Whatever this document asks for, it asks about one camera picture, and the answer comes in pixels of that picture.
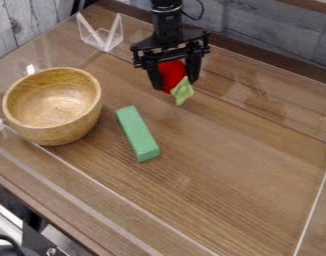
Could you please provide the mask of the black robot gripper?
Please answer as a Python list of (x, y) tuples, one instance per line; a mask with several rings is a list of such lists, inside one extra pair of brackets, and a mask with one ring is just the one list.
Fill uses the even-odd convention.
[(198, 79), (201, 58), (209, 52), (209, 33), (200, 28), (185, 28), (181, 10), (152, 10), (153, 32), (140, 42), (130, 45), (133, 65), (146, 69), (154, 90), (162, 90), (162, 79), (157, 63), (182, 59), (190, 83)]

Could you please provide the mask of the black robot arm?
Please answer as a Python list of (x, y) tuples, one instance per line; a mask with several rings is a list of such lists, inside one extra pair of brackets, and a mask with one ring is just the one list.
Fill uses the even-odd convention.
[(149, 0), (153, 32), (148, 38), (133, 43), (129, 50), (136, 68), (146, 71), (154, 90), (162, 90), (162, 75), (158, 65), (174, 60), (185, 63), (185, 74), (189, 82), (198, 79), (201, 58), (209, 52), (209, 32), (201, 28), (184, 28), (181, 16), (200, 20), (204, 5), (200, 5), (197, 17), (182, 11), (182, 0)]

